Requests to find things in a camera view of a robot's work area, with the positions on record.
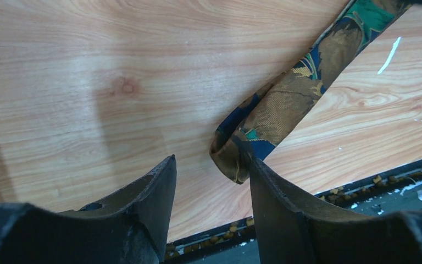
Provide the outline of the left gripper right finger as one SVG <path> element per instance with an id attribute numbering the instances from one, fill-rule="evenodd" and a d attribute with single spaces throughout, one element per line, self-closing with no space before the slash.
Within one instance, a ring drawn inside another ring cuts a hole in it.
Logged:
<path id="1" fill-rule="evenodd" d="M 235 139 L 249 178 L 261 263 L 422 263 L 422 211 L 368 216 L 279 176 Z"/>

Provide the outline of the blue green brown tie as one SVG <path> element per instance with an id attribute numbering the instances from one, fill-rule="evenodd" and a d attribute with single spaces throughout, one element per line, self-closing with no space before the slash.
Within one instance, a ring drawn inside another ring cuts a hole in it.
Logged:
<path id="1" fill-rule="evenodd" d="M 217 127 L 209 149 L 231 181 L 249 178 L 253 160 L 264 160 L 309 113 L 342 71 L 411 1 L 349 1 L 309 51 L 238 105 Z"/>

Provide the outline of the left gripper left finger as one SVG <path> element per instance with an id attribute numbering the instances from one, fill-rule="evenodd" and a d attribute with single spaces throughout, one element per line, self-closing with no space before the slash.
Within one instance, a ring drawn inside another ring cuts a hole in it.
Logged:
<path id="1" fill-rule="evenodd" d="M 0 263 L 161 263 L 176 178 L 172 155 L 77 211 L 0 203 Z"/>

